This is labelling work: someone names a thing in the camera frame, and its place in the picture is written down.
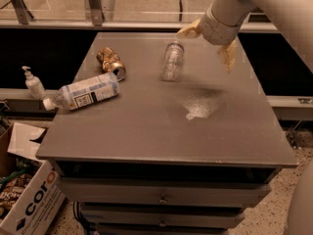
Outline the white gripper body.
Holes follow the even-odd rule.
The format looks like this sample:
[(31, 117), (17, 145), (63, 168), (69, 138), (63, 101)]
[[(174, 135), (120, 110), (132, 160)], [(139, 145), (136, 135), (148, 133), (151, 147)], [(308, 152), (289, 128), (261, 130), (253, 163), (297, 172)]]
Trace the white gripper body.
[(214, 16), (212, 7), (209, 7), (201, 17), (200, 32), (202, 37), (213, 45), (228, 45), (237, 37), (242, 24), (223, 23)]

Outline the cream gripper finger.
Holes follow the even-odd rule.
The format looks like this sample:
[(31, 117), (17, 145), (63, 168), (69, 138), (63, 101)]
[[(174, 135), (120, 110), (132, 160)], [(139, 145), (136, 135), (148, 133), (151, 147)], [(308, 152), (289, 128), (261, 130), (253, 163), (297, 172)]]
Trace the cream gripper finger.
[(235, 65), (236, 41), (233, 40), (231, 43), (221, 46), (217, 54), (226, 72), (230, 73)]
[(194, 22), (182, 27), (176, 33), (178, 38), (188, 38), (193, 39), (201, 35), (200, 19), (195, 20)]

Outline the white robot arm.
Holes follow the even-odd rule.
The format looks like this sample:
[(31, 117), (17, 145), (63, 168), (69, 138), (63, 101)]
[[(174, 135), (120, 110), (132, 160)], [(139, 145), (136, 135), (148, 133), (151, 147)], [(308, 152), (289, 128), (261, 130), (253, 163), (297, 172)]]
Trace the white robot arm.
[[(313, 0), (213, 0), (200, 19), (182, 27), (177, 35), (201, 35), (213, 45), (228, 45), (236, 38), (246, 15), (256, 8), (265, 13), (313, 71)], [(284, 235), (313, 235), (313, 161), (297, 181)]]

